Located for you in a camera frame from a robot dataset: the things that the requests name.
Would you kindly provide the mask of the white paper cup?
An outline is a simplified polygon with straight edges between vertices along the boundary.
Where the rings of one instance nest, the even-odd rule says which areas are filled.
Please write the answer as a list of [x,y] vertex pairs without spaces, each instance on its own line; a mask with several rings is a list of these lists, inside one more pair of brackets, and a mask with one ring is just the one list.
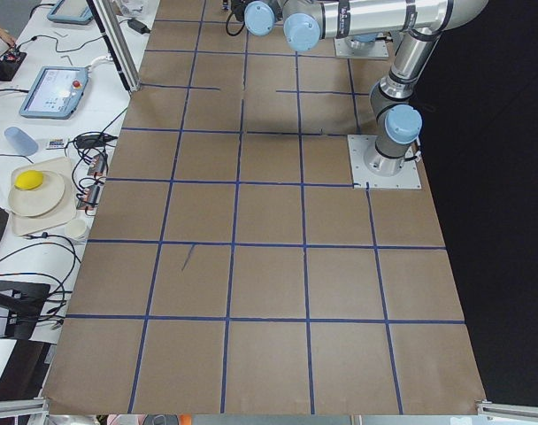
[[70,220],[64,228],[65,237],[74,243],[85,243],[88,239],[90,227],[83,219]]

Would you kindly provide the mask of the black power adapter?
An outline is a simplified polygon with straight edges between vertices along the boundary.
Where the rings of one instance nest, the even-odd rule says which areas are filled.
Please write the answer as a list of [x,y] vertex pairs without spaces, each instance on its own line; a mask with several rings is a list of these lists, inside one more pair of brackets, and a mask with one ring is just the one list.
[[127,25],[138,34],[145,35],[150,33],[150,28],[138,19],[129,19]]

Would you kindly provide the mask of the beige tray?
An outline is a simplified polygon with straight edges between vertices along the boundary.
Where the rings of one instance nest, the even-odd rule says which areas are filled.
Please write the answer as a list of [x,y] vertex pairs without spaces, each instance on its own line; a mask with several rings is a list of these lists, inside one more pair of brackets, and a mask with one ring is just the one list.
[[73,171],[72,161],[65,157],[54,158],[17,168],[12,172],[12,184],[15,182],[18,174],[26,170],[51,171],[60,174],[65,180],[65,194],[53,209],[34,217],[20,216],[13,212],[9,206],[11,210],[10,223],[12,232],[16,236],[26,236],[66,224],[68,221],[73,220],[76,215],[76,197],[71,180]]

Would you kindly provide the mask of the beige round plate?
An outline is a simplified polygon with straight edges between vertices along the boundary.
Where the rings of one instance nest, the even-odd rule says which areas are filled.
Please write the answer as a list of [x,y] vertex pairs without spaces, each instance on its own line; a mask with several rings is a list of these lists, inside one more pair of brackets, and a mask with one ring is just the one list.
[[51,171],[43,172],[43,184],[33,190],[20,190],[13,187],[8,196],[11,210],[25,217],[34,217],[47,213],[53,209],[65,194],[65,180]]

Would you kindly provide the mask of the blue teach pendant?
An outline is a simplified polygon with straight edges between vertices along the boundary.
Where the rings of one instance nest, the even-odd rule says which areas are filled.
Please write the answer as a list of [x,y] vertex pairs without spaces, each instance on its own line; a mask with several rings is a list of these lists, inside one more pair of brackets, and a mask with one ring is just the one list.
[[87,85],[87,67],[44,66],[28,91],[19,115],[66,120],[77,109]]
[[93,15],[86,0],[58,0],[47,14],[51,22],[87,25]]

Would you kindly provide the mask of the yellow lemon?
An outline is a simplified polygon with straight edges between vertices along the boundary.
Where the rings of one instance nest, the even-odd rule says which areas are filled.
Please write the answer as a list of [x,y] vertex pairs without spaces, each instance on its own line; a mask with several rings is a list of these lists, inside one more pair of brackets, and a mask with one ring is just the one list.
[[43,172],[26,170],[16,177],[14,187],[20,190],[33,190],[39,188],[43,184],[43,181]]

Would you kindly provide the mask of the light blue plastic cup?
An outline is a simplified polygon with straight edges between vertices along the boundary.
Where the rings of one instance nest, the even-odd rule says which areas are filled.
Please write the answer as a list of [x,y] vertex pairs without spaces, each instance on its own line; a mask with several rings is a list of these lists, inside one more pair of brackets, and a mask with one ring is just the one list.
[[30,156],[38,151],[35,139],[18,127],[8,127],[4,131],[4,136],[19,155]]

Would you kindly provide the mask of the black device on table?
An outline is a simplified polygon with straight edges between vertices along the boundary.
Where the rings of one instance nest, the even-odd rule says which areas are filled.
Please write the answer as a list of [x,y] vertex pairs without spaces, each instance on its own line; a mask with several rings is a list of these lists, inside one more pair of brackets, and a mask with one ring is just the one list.
[[0,281],[0,339],[29,340],[49,292],[45,283]]

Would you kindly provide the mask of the aluminium frame post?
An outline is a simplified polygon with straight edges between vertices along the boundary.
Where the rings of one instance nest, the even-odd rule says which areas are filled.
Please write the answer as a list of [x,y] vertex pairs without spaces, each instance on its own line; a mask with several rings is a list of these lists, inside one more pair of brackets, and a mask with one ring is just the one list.
[[140,78],[117,16],[106,0],[87,0],[87,4],[111,54],[124,89],[134,93],[140,89]]

